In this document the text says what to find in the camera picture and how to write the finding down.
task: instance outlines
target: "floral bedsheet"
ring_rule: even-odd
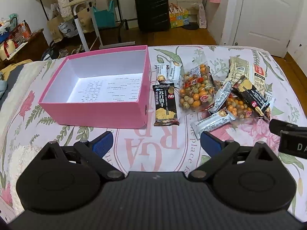
[[[251,63],[263,67],[266,72],[265,89],[276,102],[272,110],[273,118],[285,120],[300,126],[307,126],[303,109],[289,85],[283,71],[269,55],[260,49],[224,46],[167,46],[149,47],[152,67],[151,83],[156,80],[154,64],[175,60],[184,64],[185,70],[208,62],[215,80],[223,80],[228,72],[230,56],[239,56]],[[155,103],[153,91],[150,92],[148,124],[144,129],[105,129],[83,126],[58,125],[39,105],[38,99],[56,68],[63,60],[49,61],[37,74],[26,96],[10,123],[6,146],[1,153],[0,210],[6,220],[14,217],[12,197],[10,195],[10,176],[8,163],[12,151],[20,145],[43,147],[48,141],[55,140],[61,146],[76,141],[92,140],[110,130],[114,135],[114,144],[104,159],[111,165],[127,173],[141,171],[183,171],[188,174],[209,156],[200,147],[190,124],[208,116],[207,113],[181,114],[178,109],[179,126],[154,127]],[[241,145],[253,146],[257,141],[265,141],[280,157],[297,183],[297,193],[289,211],[298,219],[307,221],[307,173],[304,167],[307,160],[277,153],[279,137],[270,133],[268,123],[262,119],[247,120],[244,123],[227,124],[213,134],[221,140],[233,139]]]

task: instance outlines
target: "blue gripper pad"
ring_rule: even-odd
[[[100,158],[103,158],[105,154],[107,154],[107,152],[112,148],[112,146],[113,134],[110,131],[106,131],[88,144],[88,147]]]
[[[208,132],[201,134],[201,147],[210,157],[213,157],[222,151],[222,141]]]

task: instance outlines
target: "black snack package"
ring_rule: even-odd
[[[174,94],[174,83],[153,85],[156,101],[156,122],[154,126],[179,125]]]
[[[270,103],[254,87],[249,79],[243,75],[234,84],[233,88],[247,101],[251,108],[253,108],[260,117],[263,117],[265,120],[269,120],[266,117],[265,111],[268,110]]]

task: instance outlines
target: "teal bag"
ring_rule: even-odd
[[[94,16],[97,22],[98,28],[103,27],[115,27],[115,17],[114,17],[114,1],[111,0],[109,9],[99,11],[96,7],[94,9]]]

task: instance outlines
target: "black suitcase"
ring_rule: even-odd
[[[168,0],[135,0],[139,29],[143,32],[170,28]]]

